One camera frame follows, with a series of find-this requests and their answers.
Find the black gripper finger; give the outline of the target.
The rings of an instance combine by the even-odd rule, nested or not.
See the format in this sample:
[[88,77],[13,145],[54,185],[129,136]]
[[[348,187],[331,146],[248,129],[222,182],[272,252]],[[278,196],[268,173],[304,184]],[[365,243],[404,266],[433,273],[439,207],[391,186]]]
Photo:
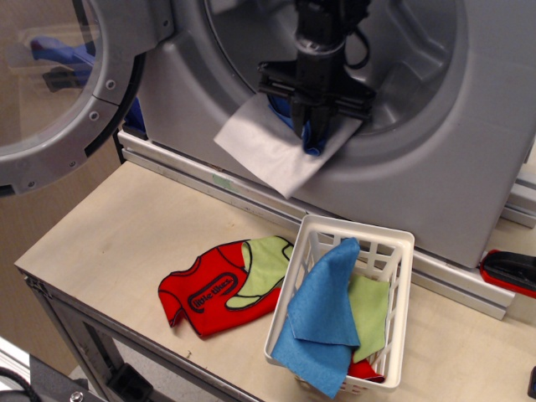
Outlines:
[[309,150],[323,150],[329,138],[330,121],[338,114],[335,106],[314,106],[310,113]]
[[311,119],[312,104],[298,94],[291,98],[290,107],[293,131],[298,137],[302,137]]

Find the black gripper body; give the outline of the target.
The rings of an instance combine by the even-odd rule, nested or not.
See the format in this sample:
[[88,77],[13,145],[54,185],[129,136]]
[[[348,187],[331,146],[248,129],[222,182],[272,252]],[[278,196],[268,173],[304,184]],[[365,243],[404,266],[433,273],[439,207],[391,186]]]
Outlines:
[[376,92],[347,72],[345,45],[298,44],[293,60],[259,63],[259,91],[311,109],[326,107],[333,115],[370,121]]

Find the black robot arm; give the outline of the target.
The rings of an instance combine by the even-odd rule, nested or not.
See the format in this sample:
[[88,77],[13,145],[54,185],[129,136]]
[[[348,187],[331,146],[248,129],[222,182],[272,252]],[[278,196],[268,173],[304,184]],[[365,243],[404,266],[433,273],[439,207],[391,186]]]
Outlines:
[[270,108],[301,139],[302,149],[320,155],[333,117],[371,119],[376,91],[349,72],[369,61],[370,47],[359,24],[369,1],[296,1],[296,58],[259,63],[259,91]]

